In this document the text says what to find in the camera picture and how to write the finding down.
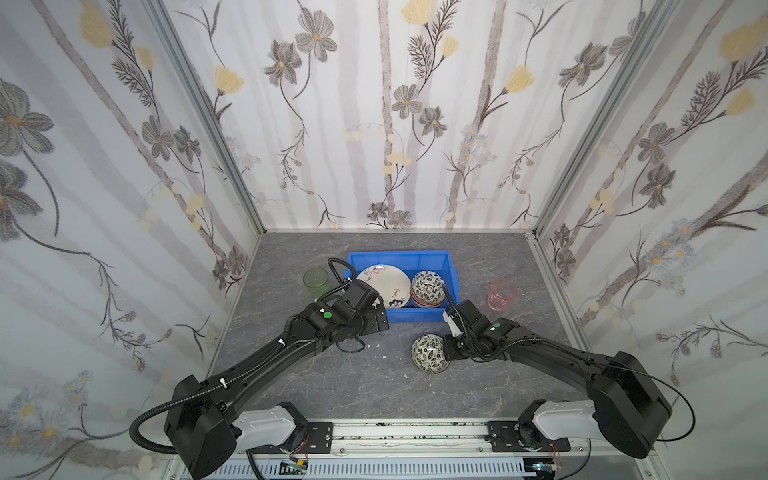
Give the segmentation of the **black white floral bowl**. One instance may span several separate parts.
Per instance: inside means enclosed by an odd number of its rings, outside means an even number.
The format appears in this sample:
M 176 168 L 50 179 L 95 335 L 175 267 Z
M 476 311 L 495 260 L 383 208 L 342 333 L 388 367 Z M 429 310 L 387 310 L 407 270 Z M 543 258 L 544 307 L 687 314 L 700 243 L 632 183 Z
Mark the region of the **black white floral bowl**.
M 444 340 L 436 334 L 418 337 L 411 346 L 411 359 L 419 370 L 427 374 L 442 373 L 450 366 L 445 356 Z
M 442 302 L 446 300 L 444 286 L 444 280 L 436 272 L 420 271 L 411 281 L 411 298 L 427 304 Z

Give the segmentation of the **cream plum blossom plate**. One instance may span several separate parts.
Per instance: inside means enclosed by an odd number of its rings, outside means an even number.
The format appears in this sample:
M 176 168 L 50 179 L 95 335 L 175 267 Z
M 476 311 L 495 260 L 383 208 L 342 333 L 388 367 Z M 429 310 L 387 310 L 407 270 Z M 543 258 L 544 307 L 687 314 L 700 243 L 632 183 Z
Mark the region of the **cream plum blossom plate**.
M 387 309 L 404 308 L 411 298 L 411 280 L 401 269 L 392 265 L 373 265 L 357 275 L 382 297 Z

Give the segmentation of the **green glass cup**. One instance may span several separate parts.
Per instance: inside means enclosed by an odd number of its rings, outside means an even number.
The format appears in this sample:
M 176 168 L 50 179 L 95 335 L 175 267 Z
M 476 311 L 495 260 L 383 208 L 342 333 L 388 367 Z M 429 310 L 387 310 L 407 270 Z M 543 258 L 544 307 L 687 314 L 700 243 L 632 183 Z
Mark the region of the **green glass cup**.
M 330 275 L 325 268 L 313 267 L 307 270 L 302 281 L 311 298 L 316 300 L 330 290 Z

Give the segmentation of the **pink glass cup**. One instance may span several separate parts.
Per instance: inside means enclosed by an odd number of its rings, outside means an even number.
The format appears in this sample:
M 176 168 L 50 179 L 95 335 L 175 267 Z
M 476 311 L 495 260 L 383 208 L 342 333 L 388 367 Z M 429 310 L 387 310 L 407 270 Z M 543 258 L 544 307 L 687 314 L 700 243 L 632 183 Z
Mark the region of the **pink glass cup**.
M 518 287 L 512 280 L 498 278 L 493 280 L 489 286 L 487 305 L 493 311 L 503 312 L 517 299 L 518 295 Z

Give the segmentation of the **red patterned bottom bowl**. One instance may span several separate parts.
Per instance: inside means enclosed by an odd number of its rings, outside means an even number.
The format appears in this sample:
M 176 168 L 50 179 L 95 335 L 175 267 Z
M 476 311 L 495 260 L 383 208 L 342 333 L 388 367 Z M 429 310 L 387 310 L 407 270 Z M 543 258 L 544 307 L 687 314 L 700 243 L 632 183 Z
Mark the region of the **red patterned bottom bowl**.
M 446 300 L 443 300 L 442 302 L 435 303 L 435 304 L 427 304 L 427 303 L 421 303 L 413 298 L 411 299 L 410 303 L 414 308 L 423 308 L 423 309 L 439 309 L 439 308 L 445 308 L 445 306 L 447 305 Z

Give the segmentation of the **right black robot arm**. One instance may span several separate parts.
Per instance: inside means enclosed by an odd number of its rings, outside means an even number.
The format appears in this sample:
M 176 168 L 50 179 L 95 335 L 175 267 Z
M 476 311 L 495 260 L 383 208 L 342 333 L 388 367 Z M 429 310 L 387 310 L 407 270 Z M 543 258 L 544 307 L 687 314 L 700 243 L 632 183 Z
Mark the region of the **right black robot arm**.
M 542 337 L 516 321 L 489 320 L 469 300 L 450 300 L 442 339 L 447 361 L 510 361 L 533 368 L 582 392 L 569 404 L 533 401 L 518 417 L 511 438 L 536 451 L 571 438 L 603 440 L 636 459 L 648 456 L 672 416 L 670 403 L 631 354 L 576 349 Z

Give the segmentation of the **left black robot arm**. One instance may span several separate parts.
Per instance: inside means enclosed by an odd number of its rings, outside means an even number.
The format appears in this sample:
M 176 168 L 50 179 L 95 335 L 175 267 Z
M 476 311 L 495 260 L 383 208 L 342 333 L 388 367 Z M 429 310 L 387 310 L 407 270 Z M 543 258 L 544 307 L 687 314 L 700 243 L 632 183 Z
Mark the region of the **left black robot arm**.
M 133 443 L 178 456 L 195 479 L 214 473 L 240 450 L 299 446 L 307 421 L 291 403 L 249 415 L 248 402 L 305 358 L 389 327 L 385 302 L 374 287 L 355 270 L 337 280 L 337 287 L 292 315 L 280 335 L 246 359 L 202 381 L 194 376 L 180 381 L 171 400 L 132 421 Z

